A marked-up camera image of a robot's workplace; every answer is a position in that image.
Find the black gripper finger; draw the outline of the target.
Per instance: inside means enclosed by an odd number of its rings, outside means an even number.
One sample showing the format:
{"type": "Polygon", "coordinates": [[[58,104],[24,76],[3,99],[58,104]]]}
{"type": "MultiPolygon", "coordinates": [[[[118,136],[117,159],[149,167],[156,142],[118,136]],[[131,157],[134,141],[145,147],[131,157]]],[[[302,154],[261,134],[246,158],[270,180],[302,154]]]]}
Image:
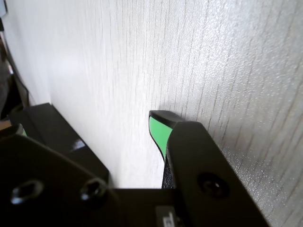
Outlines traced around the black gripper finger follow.
{"type": "Polygon", "coordinates": [[[265,227],[267,222],[200,122],[149,112],[149,132],[170,172],[187,227],[265,227]]]}
{"type": "Polygon", "coordinates": [[[121,227],[116,197],[102,179],[24,136],[0,132],[3,227],[121,227]]]}

